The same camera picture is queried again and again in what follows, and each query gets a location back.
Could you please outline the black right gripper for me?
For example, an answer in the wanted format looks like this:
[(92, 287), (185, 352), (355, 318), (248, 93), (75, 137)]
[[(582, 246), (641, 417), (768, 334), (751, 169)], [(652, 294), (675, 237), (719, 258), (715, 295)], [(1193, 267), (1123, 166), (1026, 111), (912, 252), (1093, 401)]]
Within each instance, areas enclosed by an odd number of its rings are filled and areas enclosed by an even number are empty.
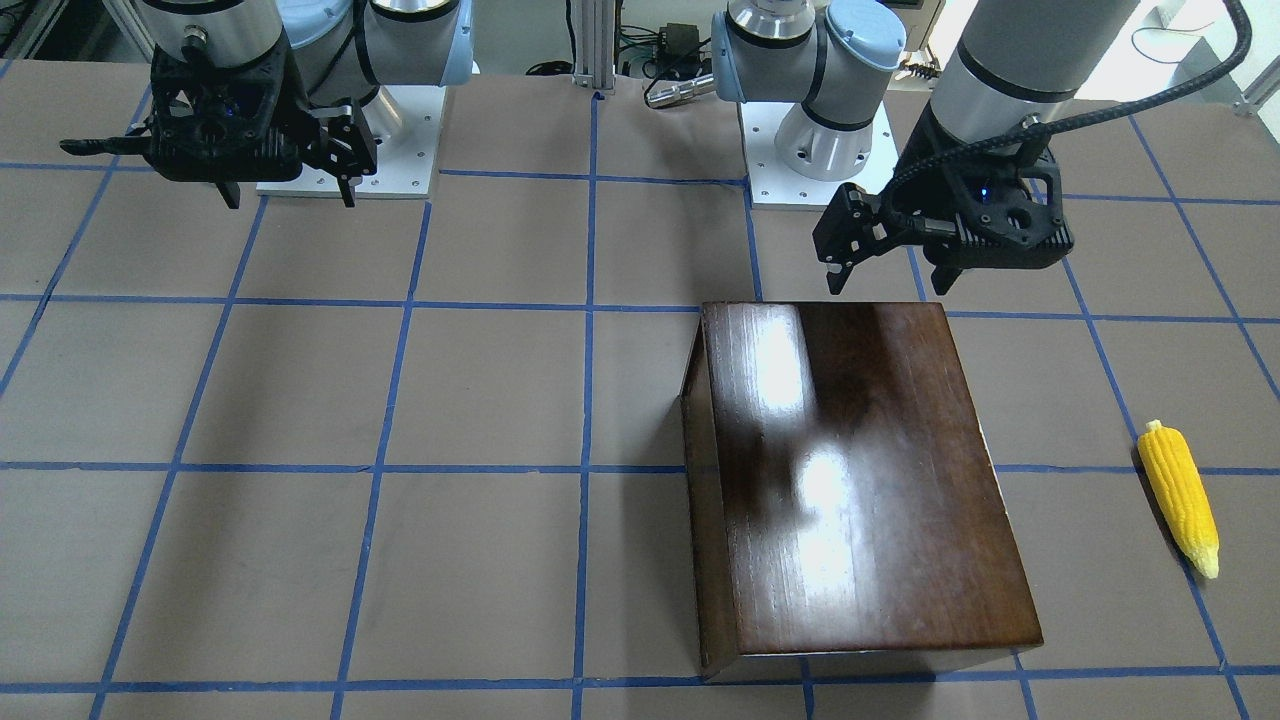
[(151, 136), (63, 138), (60, 150), (142, 156), (166, 179), (211, 184), (229, 209), (241, 208), (237, 182), (292, 181), (302, 160), (335, 179), (346, 208), (356, 204), (355, 187), (378, 173), (378, 140), (356, 100), (308, 109), (301, 150), (287, 136), (303, 102), (285, 40), (237, 68), (200, 69), (156, 49), (150, 82)]

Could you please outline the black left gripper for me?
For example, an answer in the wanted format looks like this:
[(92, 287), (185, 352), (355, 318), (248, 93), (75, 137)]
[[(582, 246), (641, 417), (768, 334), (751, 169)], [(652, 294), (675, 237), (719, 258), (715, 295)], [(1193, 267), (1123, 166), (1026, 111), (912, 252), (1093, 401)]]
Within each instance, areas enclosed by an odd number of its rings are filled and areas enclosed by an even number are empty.
[(905, 245), (920, 245), (943, 297), (969, 269), (1039, 270), (1075, 247), (1062, 206), (1059, 164), (1044, 138), (936, 163), (882, 193), (836, 188), (812, 232), (831, 295), (852, 269)]

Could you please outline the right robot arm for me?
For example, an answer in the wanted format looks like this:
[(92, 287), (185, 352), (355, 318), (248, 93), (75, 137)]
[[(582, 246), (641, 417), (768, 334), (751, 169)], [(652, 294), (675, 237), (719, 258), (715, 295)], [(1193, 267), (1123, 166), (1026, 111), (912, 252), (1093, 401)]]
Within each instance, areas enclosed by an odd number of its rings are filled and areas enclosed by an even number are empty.
[(445, 88), (474, 73), (470, 1), (140, 1), (148, 114), (73, 156), (279, 196), (426, 199)]

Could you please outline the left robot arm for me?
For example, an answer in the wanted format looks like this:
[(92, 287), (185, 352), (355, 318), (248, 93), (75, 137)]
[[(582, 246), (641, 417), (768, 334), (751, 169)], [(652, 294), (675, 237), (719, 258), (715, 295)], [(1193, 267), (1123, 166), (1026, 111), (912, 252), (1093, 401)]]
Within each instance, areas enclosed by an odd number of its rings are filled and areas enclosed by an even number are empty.
[(1235, 33), (1208, 70), (1135, 101), (1073, 117), (1066, 109), (1135, 9), (1133, 1), (979, 1), (942, 69), (893, 174), (872, 192), (852, 181), (908, 33), (878, 1), (730, 1), (710, 23), (718, 97), (786, 102), (774, 145), (801, 176), (837, 183), (815, 229), (831, 293), (870, 258), (920, 246), (947, 293), (972, 269), (1039, 270), (1074, 238), (1051, 138), (1158, 108), (1242, 64), (1252, 45), (1239, 1)]

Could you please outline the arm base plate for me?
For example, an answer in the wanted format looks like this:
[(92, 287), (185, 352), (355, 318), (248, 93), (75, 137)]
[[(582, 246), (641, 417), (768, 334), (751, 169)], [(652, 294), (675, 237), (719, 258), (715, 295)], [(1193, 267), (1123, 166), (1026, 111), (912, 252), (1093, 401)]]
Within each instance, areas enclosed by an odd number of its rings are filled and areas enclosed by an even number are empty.
[(869, 193), (879, 193), (893, 176), (899, 150), (886, 105), (876, 111), (874, 135), (858, 173), (838, 179), (814, 179), (788, 167), (774, 146), (774, 137), (790, 110), (787, 102), (739, 105), (742, 152), (748, 168), (751, 202), (760, 209), (820, 211), (845, 182)]
[(357, 200), (430, 197), (447, 88), (381, 86), (361, 106), (378, 141), (378, 172), (352, 186)]

